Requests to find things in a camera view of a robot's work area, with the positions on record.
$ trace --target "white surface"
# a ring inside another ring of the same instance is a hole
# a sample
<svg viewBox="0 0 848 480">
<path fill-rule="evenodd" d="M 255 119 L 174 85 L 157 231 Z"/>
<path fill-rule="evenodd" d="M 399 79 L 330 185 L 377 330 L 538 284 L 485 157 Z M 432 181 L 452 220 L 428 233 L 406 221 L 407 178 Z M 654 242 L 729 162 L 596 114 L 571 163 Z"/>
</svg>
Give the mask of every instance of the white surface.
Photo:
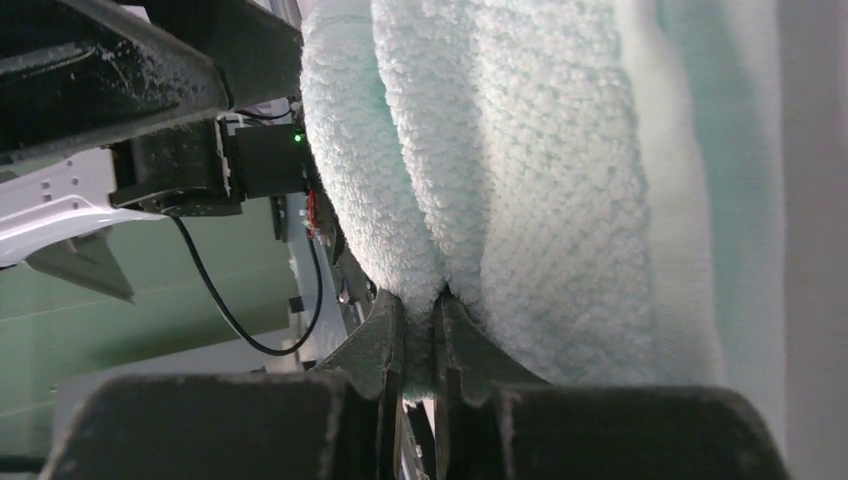
<svg viewBox="0 0 848 480">
<path fill-rule="evenodd" d="M 0 184 L 0 267 L 53 243 L 122 222 L 165 218 L 114 208 L 112 154 L 77 153 L 55 165 Z"/>
</svg>

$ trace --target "dusty black metal part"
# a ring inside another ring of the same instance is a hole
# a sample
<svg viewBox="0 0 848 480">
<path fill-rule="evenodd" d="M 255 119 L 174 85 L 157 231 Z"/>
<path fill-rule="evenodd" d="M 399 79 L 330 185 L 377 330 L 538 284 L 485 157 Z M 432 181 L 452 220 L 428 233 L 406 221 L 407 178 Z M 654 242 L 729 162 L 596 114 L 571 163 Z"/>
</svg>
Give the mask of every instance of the dusty black metal part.
<svg viewBox="0 0 848 480">
<path fill-rule="evenodd" d="M 0 165 L 298 92 L 300 32 L 250 0 L 0 2 Z"/>
<path fill-rule="evenodd" d="M 380 292 L 368 321 L 309 373 L 112 383 L 45 478 L 400 478 L 404 322 L 400 300 Z M 788 478 L 733 392 L 552 386 L 449 294 L 434 322 L 435 479 Z"/>
<path fill-rule="evenodd" d="M 376 425 L 338 373 L 128 377 L 90 399 L 43 476 L 370 479 Z"/>
<path fill-rule="evenodd" d="M 209 57 L 108 0 L 0 2 L 0 165 L 230 106 Z"/>
<path fill-rule="evenodd" d="M 300 91 L 300 31 L 252 0 L 122 0 L 209 56 L 224 72 L 233 109 Z"/>
<path fill-rule="evenodd" d="M 721 388 L 548 385 L 456 298 L 436 304 L 437 478 L 782 480 L 756 410 Z"/>
</svg>

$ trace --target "towel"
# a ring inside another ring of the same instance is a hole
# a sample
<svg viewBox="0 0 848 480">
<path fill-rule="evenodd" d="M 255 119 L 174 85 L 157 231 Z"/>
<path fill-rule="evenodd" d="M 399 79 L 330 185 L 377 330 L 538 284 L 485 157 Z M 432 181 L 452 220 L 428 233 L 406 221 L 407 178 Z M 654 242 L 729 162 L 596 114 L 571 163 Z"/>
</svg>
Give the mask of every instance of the towel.
<svg viewBox="0 0 848 480">
<path fill-rule="evenodd" d="M 685 63 L 642 0 L 321 0 L 306 131 L 414 338 L 448 286 L 557 384 L 725 378 Z M 426 346 L 407 393 L 426 395 Z"/>
</svg>

